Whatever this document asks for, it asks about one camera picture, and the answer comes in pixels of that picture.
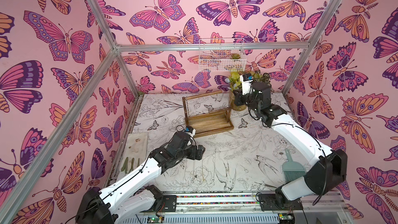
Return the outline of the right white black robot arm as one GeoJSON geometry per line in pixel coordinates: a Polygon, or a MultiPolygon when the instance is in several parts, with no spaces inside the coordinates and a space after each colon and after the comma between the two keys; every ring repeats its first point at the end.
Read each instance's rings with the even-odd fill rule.
{"type": "Polygon", "coordinates": [[[320,143],[282,107],[273,104],[268,84],[244,82],[241,90],[233,90],[233,95],[237,106],[247,106],[257,120],[281,134],[312,166],[304,175],[275,190],[275,204],[279,209],[309,195],[321,198],[346,180],[347,154],[320,143]]]}

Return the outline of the wooden jewelry display stand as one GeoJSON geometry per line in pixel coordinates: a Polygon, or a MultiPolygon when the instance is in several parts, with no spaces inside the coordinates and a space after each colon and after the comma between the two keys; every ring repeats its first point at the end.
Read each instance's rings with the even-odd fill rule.
{"type": "Polygon", "coordinates": [[[224,95],[222,90],[197,94],[188,97],[182,97],[184,110],[184,123],[188,127],[195,129],[195,137],[200,138],[204,136],[214,135],[218,133],[232,131],[234,125],[231,121],[232,109],[227,106],[219,110],[212,110],[207,113],[198,115],[189,115],[189,100],[196,100],[208,96],[224,95]]]}

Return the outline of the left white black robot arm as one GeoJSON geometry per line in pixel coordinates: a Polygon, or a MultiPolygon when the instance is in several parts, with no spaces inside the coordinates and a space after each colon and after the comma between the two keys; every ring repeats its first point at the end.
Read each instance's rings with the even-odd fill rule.
{"type": "Polygon", "coordinates": [[[169,142],[154,149],[135,170],[106,188],[85,193],[73,220],[77,224],[120,224],[130,215],[162,208],[162,192],[149,182],[184,160],[201,160],[205,152],[194,140],[196,130],[186,127],[169,142]]]}

